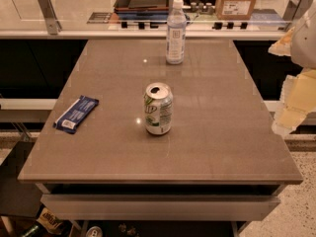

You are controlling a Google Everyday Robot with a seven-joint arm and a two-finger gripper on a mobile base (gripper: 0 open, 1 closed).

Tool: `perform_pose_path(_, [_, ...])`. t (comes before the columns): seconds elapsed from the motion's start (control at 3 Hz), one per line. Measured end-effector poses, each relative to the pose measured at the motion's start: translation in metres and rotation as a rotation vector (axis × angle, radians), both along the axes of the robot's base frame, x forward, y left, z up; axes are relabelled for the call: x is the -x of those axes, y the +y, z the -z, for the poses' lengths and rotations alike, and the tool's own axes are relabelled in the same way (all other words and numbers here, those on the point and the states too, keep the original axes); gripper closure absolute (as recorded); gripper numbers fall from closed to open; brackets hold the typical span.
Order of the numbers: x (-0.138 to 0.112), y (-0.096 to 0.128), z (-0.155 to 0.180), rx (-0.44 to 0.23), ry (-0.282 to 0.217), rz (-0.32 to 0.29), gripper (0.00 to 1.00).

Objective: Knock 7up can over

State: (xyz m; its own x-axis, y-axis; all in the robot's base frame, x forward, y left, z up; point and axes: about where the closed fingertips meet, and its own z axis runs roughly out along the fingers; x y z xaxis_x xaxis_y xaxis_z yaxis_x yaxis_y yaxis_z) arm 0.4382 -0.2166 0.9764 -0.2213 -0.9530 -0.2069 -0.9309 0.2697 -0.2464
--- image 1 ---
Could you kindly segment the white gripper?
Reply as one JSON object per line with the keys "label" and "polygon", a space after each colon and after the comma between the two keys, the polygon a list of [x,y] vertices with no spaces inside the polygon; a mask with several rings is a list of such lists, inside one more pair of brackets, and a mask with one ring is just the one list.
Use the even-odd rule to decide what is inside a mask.
{"label": "white gripper", "polygon": [[272,130],[287,136],[316,109],[316,1],[268,53],[291,56],[293,63],[304,67],[297,76],[286,76],[276,105]]}

